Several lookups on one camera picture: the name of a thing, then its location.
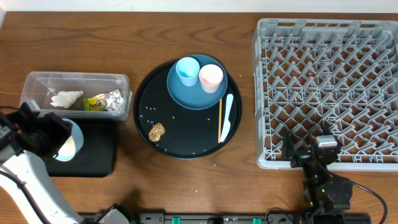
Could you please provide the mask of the light blue bowl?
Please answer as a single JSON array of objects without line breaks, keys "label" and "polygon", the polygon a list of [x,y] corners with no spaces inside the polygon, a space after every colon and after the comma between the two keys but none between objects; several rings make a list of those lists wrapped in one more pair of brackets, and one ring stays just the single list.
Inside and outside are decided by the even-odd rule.
[{"label": "light blue bowl", "polygon": [[72,133],[65,144],[58,151],[58,155],[54,158],[61,162],[68,162],[72,160],[77,152],[83,147],[84,137],[82,130],[80,129],[79,125],[76,124],[76,122],[67,118],[63,118],[63,120],[72,124]]}]

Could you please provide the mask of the yellow snack wrapper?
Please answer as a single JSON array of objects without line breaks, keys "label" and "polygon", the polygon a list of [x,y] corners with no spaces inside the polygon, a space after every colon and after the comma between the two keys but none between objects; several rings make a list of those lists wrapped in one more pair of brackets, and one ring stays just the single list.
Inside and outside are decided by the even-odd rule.
[{"label": "yellow snack wrapper", "polygon": [[120,90],[101,93],[83,100],[85,111],[120,111],[123,103],[124,98]]}]

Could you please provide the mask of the brown walnut shell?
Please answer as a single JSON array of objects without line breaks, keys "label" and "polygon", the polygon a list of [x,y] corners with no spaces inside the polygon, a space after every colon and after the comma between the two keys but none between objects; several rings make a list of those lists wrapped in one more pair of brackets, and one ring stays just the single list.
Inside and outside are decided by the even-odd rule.
[{"label": "brown walnut shell", "polygon": [[165,127],[162,123],[155,124],[149,131],[149,140],[152,142],[160,141],[161,137],[165,134]]}]

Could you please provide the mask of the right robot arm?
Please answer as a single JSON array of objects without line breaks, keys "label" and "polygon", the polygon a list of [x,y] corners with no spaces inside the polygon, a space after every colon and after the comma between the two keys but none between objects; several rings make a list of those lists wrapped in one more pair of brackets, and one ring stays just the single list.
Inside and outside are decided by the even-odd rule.
[{"label": "right robot arm", "polygon": [[322,124],[322,134],[306,150],[294,148],[293,134],[284,131],[282,157],[290,161],[291,168],[304,170],[303,194],[312,204],[307,212],[312,215],[336,213],[350,209],[353,186],[343,177],[332,175],[327,166],[335,162],[342,143]]}]

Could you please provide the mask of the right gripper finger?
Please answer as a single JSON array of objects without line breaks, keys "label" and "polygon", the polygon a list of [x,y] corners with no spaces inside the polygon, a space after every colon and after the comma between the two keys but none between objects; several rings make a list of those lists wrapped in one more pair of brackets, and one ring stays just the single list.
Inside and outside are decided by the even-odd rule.
[{"label": "right gripper finger", "polygon": [[331,126],[326,121],[323,121],[322,122],[322,136],[326,136],[326,135],[333,135],[335,137],[335,139],[338,141],[338,146],[342,146],[342,143],[338,140],[338,138],[331,131]]},{"label": "right gripper finger", "polygon": [[285,128],[284,129],[284,138],[282,143],[282,157],[297,157],[297,151],[294,148],[292,135],[290,131]]}]

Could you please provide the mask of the white tissue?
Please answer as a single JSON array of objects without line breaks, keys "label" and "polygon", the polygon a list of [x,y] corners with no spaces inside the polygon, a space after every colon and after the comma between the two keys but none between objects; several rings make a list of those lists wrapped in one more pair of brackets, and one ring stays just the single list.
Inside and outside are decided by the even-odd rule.
[{"label": "white tissue", "polygon": [[52,96],[50,103],[54,107],[69,108],[76,100],[84,94],[83,91],[60,91]]}]

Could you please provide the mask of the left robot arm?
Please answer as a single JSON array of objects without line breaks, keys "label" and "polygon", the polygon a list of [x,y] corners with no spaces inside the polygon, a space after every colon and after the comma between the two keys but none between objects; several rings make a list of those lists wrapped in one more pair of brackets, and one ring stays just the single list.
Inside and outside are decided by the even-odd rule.
[{"label": "left robot arm", "polygon": [[1,187],[29,223],[84,223],[53,184],[47,163],[72,138],[73,125],[40,115],[33,101],[1,114]]}]

